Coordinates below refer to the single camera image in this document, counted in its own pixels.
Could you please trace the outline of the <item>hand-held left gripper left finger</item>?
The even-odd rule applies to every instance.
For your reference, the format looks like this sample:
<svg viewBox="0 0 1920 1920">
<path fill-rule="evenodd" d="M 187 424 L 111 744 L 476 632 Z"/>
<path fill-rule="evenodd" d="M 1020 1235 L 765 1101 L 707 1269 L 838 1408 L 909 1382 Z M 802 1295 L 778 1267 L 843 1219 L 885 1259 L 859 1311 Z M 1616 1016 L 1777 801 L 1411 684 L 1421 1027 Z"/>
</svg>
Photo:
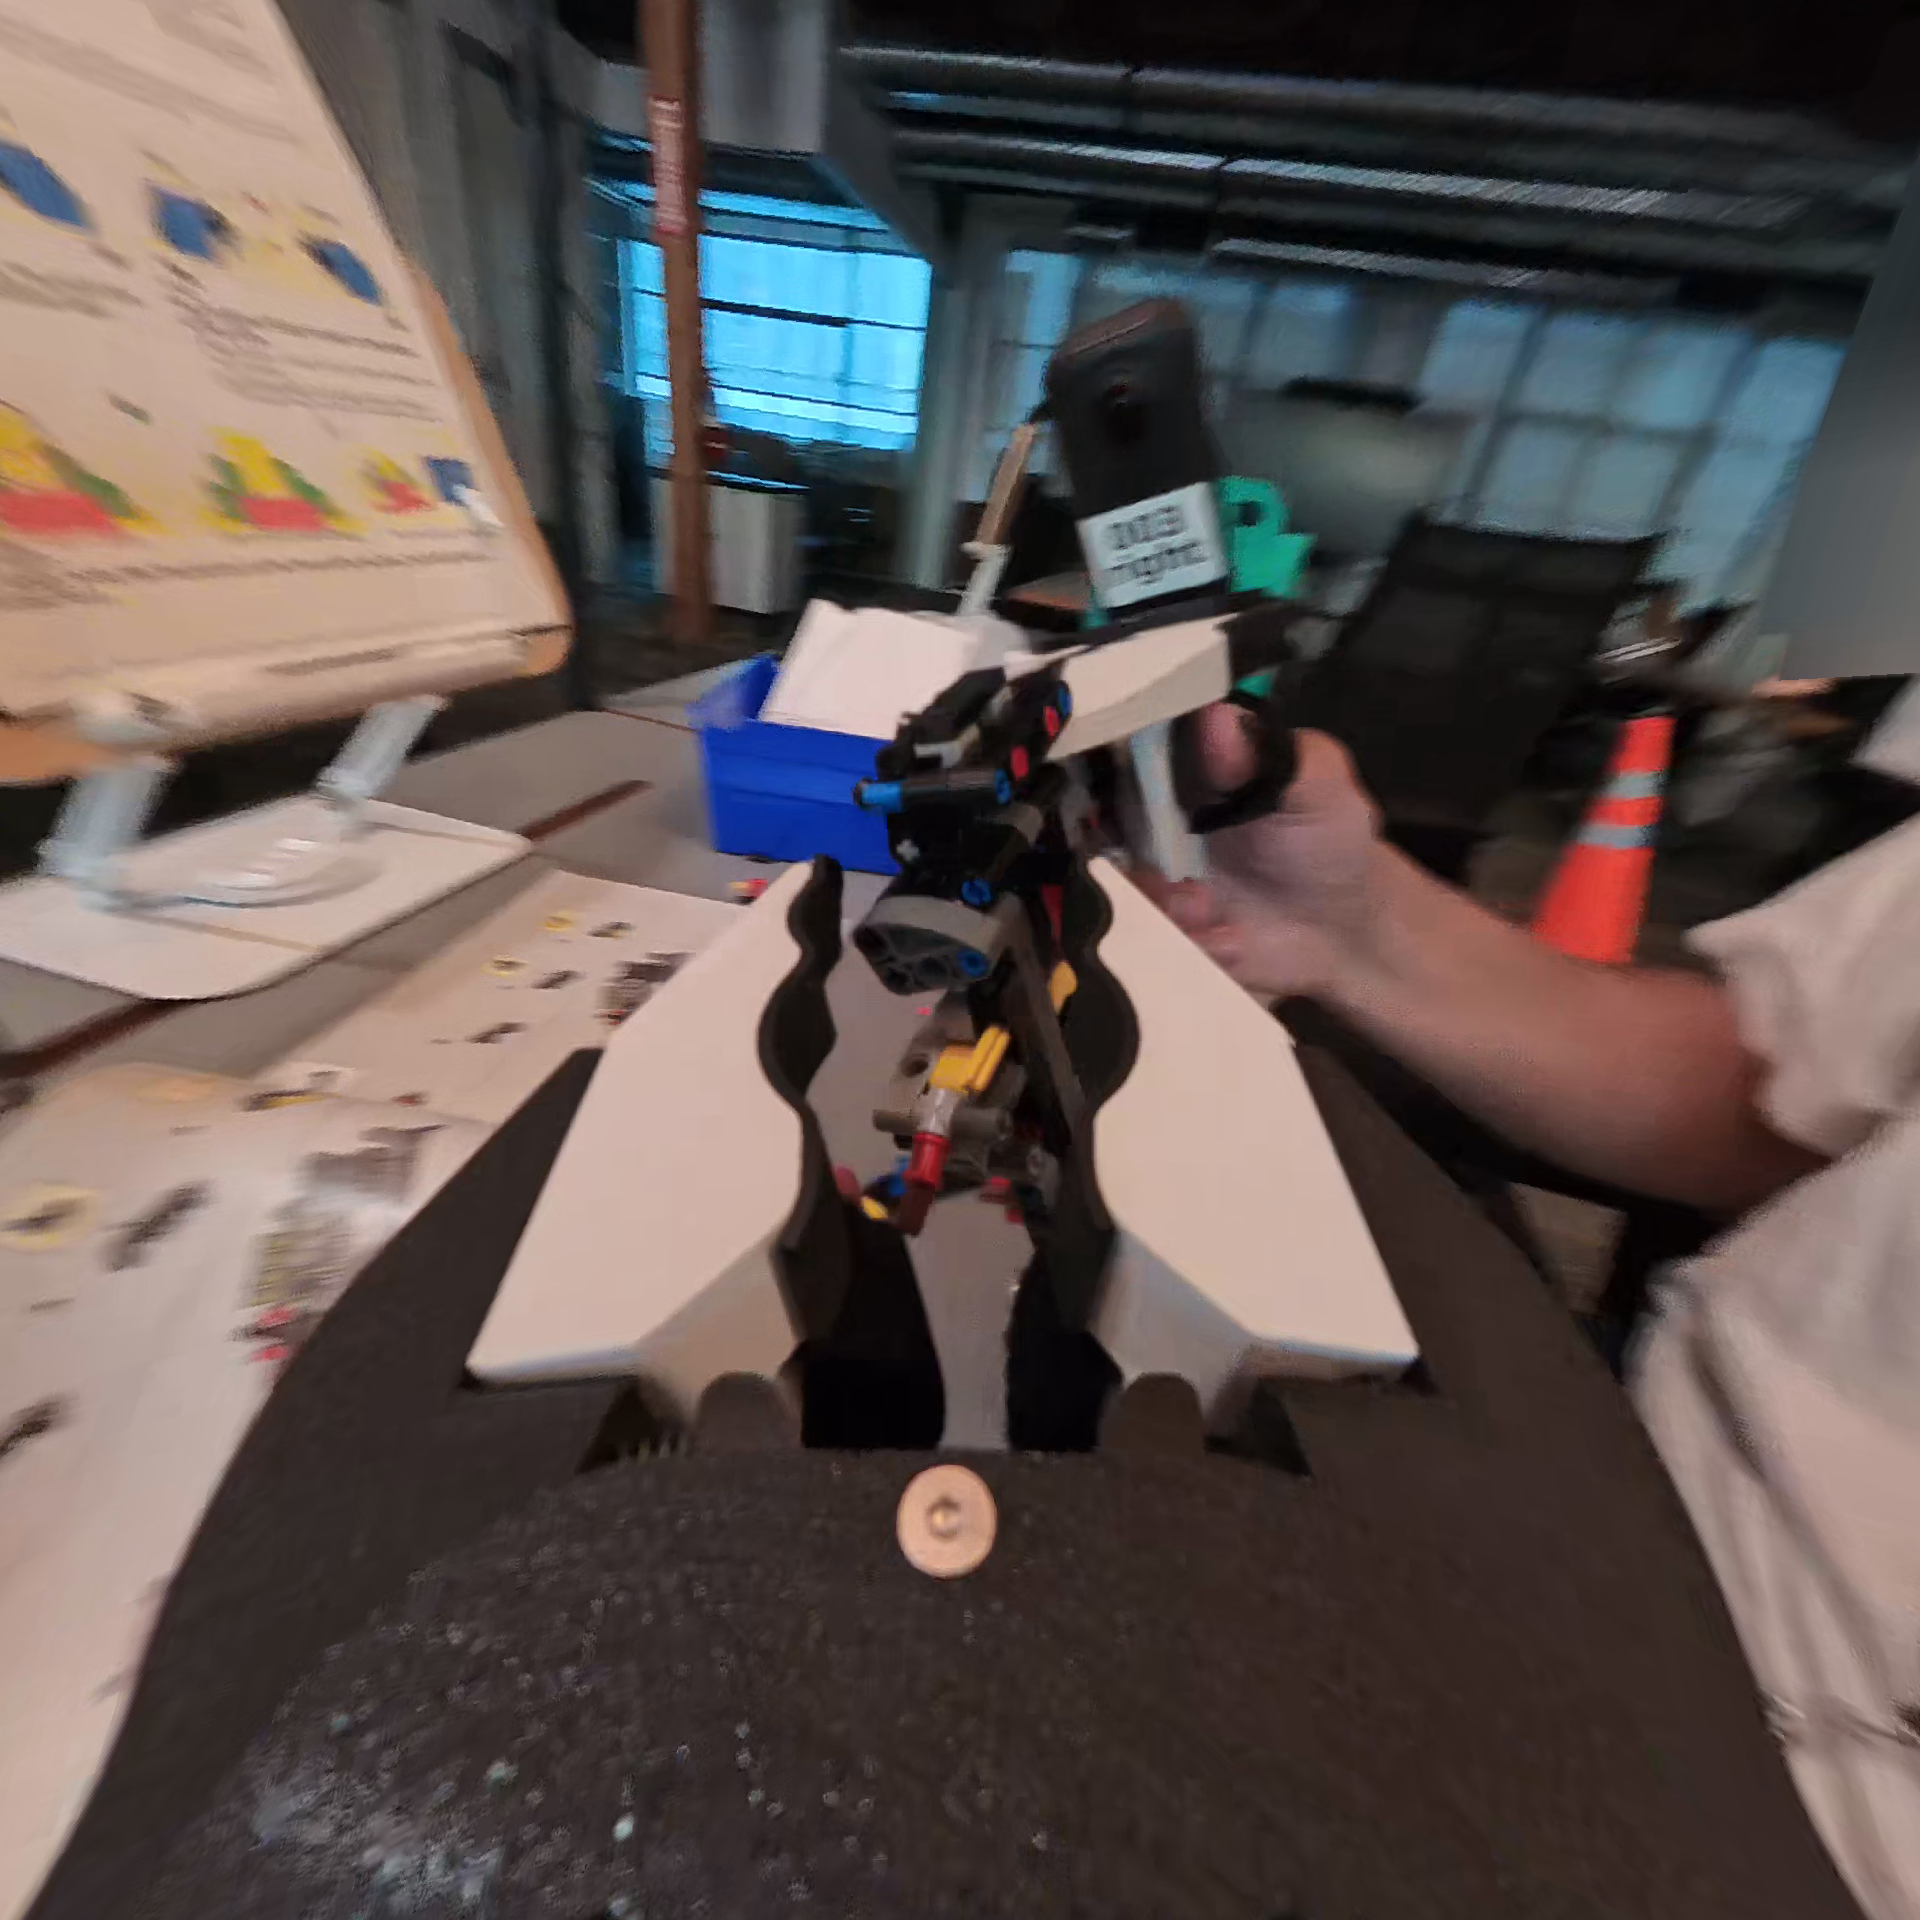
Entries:
<svg viewBox="0 0 1920 1920">
<path fill-rule="evenodd" d="M 935 1447 L 942 1365 L 909 1244 L 843 1191 L 811 1082 L 847 875 L 778 875 L 604 1044 L 477 1338 L 481 1387 L 626 1382 L 664 1427 L 768 1382 L 818 1447 Z"/>
</svg>

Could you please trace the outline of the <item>person's white shirt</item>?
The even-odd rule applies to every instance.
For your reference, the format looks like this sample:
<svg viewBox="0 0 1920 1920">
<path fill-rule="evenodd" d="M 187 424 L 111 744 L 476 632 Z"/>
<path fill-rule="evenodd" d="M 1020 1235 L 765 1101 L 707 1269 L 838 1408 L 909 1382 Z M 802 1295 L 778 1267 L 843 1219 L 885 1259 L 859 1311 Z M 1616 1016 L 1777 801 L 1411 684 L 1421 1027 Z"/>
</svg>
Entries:
<svg viewBox="0 0 1920 1920">
<path fill-rule="evenodd" d="M 1857 1903 L 1917 1913 L 1917 821 L 1690 932 L 1823 1156 L 1670 1267 L 1627 1382 Z"/>
</svg>

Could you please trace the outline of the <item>blue plastic bin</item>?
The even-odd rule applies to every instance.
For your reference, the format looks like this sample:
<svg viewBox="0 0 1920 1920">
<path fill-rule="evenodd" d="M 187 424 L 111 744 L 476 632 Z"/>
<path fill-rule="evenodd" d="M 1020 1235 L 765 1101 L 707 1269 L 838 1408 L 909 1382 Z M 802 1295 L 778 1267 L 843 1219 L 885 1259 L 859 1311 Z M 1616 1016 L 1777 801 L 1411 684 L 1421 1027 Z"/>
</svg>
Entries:
<svg viewBox="0 0 1920 1920">
<path fill-rule="evenodd" d="M 711 844 L 776 864 L 828 855 L 850 871 L 896 875 L 891 825 L 856 801 L 885 744 L 765 719 L 776 673 L 776 656 L 735 662 L 688 708 Z"/>
</svg>

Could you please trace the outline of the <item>teal storage bin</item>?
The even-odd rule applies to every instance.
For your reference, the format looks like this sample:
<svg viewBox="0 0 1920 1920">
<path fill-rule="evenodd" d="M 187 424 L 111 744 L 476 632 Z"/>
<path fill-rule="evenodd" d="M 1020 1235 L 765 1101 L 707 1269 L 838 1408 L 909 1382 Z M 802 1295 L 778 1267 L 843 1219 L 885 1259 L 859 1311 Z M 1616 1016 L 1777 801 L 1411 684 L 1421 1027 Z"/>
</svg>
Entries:
<svg viewBox="0 0 1920 1920">
<path fill-rule="evenodd" d="M 1301 591 L 1316 536 L 1291 530 L 1282 492 L 1260 477 L 1216 477 L 1212 504 L 1226 549 L 1219 612 L 1226 619 L 1237 694 L 1264 698 L 1301 657 L 1313 616 Z"/>
</svg>

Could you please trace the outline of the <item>window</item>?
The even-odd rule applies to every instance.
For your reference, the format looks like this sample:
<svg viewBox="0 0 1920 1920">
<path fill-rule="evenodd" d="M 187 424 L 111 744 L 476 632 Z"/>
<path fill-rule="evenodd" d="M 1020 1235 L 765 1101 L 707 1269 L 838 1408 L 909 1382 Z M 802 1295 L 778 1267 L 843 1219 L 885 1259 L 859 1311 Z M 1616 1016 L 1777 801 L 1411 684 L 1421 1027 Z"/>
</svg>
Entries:
<svg viewBox="0 0 1920 1920">
<path fill-rule="evenodd" d="M 604 382 L 641 407 L 647 463 L 675 449 L 669 284 L 641 177 L 588 177 L 604 244 Z M 784 445 L 909 449 L 919 435 L 935 265 L 877 214 L 704 192 L 710 419 Z"/>
</svg>

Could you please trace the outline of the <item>orange traffic cone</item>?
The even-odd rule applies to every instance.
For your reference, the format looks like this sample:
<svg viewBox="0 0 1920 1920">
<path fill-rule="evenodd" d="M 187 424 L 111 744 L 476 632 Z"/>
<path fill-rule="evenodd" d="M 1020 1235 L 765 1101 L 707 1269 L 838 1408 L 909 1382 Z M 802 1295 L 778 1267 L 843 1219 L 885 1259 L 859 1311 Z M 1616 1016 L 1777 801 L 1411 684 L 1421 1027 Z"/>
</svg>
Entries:
<svg viewBox="0 0 1920 1920">
<path fill-rule="evenodd" d="M 1642 711 L 1623 723 L 1605 777 L 1534 906 L 1534 943 L 1578 962 L 1635 960 L 1667 811 L 1671 744 L 1670 711 Z"/>
</svg>

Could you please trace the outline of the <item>person's right hand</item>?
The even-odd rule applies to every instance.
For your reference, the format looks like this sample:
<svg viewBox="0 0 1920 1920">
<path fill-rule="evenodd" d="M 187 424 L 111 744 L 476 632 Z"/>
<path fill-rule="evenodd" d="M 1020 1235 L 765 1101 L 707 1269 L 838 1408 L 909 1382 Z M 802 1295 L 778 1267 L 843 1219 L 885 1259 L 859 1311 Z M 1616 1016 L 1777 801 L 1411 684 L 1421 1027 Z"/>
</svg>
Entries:
<svg viewBox="0 0 1920 1920">
<path fill-rule="evenodd" d="M 1295 732 L 1279 806 L 1207 836 L 1204 875 L 1134 883 L 1241 986 L 1355 1010 L 1389 973 L 1418 871 L 1381 839 L 1346 748 Z"/>
</svg>

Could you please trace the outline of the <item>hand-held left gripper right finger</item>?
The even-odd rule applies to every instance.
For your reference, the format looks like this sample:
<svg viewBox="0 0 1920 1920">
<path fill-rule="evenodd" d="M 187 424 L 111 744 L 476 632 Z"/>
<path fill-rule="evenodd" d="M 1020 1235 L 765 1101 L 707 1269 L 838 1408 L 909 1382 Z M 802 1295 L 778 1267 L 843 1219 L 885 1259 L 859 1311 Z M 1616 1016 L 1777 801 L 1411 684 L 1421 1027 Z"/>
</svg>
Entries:
<svg viewBox="0 0 1920 1920">
<path fill-rule="evenodd" d="M 1286 1023 L 1093 858 L 1061 900 L 1062 1156 L 1007 1326 L 1007 1443 L 1093 1447 L 1175 1377 L 1239 1439 L 1264 1382 L 1400 1382 L 1422 1345 Z"/>
</svg>

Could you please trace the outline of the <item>grey lego car chassis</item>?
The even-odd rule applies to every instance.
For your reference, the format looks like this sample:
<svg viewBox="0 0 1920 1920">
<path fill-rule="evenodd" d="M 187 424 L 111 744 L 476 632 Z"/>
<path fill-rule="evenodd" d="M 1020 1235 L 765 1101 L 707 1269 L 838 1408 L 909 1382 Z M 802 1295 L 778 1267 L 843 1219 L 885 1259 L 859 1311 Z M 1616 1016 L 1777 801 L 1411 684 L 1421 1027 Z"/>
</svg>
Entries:
<svg viewBox="0 0 1920 1920">
<path fill-rule="evenodd" d="M 919 1005 L 877 1106 L 900 1164 L 863 1194 L 901 1235 L 922 1235 L 957 1191 L 988 1194 L 1023 1225 L 1045 1224 L 1086 1120 L 1067 1030 L 1084 799 L 1071 719 L 1067 663 L 975 667 L 901 717 L 852 789 L 896 864 L 852 944 L 887 991 Z"/>
</svg>

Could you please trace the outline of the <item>white paper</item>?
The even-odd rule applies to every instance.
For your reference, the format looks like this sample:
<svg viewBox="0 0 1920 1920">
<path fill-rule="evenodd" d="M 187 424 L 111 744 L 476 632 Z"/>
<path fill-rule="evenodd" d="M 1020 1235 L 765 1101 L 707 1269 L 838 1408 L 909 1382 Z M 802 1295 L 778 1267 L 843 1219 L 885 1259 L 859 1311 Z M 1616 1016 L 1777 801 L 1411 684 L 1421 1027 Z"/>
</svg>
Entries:
<svg viewBox="0 0 1920 1920">
<path fill-rule="evenodd" d="M 808 599 L 759 719 L 887 739 L 960 676 L 1032 656 L 1017 624 Z"/>
</svg>

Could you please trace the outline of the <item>lego instruction booklet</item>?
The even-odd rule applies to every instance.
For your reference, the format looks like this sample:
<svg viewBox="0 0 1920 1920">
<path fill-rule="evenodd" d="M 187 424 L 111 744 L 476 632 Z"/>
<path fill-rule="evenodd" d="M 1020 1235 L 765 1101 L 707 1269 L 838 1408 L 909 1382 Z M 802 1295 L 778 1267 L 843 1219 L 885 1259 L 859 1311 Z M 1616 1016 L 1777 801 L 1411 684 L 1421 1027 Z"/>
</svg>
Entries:
<svg viewBox="0 0 1920 1920">
<path fill-rule="evenodd" d="M 730 916 L 549 875 L 274 1068 L 91 1068 L 3 1120 L 7 1916 L 61 1854 L 278 1374 L 473 1153 Z"/>
</svg>

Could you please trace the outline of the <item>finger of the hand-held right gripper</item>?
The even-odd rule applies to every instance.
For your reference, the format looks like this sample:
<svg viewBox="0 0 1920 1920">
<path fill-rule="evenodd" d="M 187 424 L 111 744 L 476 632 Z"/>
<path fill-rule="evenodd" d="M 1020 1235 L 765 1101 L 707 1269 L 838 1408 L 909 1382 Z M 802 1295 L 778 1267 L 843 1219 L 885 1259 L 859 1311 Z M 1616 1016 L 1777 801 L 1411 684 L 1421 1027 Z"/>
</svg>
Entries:
<svg viewBox="0 0 1920 1920">
<path fill-rule="evenodd" d="M 1010 648 L 1010 678 L 1039 673 L 1068 694 L 1049 761 L 1068 761 L 1225 701 L 1267 673 L 1267 638 L 1239 613 L 1204 613 L 1155 629 L 1098 629 L 1055 653 Z"/>
</svg>

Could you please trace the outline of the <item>person's right forearm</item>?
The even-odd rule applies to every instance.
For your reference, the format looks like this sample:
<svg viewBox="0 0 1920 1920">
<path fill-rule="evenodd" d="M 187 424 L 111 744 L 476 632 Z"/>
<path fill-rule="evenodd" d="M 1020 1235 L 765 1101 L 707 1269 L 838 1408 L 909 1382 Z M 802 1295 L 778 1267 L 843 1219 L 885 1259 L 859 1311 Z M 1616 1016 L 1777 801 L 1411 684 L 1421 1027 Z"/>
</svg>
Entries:
<svg viewBox="0 0 1920 1920">
<path fill-rule="evenodd" d="M 1400 1068 L 1582 1181 L 1743 1215 L 1832 1164 L 1762 1114 L 1724 986 L 1544 947 L 1392 844 L 1302 896 L 1316 995 Z"/>
</svg>

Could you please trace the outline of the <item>wooden beam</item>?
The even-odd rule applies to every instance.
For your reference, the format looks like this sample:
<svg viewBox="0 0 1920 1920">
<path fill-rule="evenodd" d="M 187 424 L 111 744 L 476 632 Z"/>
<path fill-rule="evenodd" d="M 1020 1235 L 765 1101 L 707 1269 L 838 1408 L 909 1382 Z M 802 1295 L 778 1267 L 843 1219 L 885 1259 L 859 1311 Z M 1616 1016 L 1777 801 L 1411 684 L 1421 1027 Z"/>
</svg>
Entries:
<svg viewBox="0 0 1920 1920">
<path fill-rule="evenodd" d="M 710 367 L 704 324 L 704 10 L 701 2 L 639 2 L 645 114 L 656 192 L 653 234 L 669 318 L 675 433 L 672 588 L 678 635 L 707 645 L 711 603 Z"/>
</svg>

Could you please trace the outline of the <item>dark chair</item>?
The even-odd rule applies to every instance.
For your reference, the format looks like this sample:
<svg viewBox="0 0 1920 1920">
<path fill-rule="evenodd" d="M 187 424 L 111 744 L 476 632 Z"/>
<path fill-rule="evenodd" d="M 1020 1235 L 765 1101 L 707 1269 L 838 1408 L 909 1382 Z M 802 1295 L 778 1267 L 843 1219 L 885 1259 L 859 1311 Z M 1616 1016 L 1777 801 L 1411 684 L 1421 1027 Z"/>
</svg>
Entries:
<svg viewBox="0 0 1920 1920">
<path fill-rule="evenodd" d="M 1288 714 L 1346 748 L 1392 844 L 1463 883 L 1661 546 L 1414 511 Z"/>
</svg>

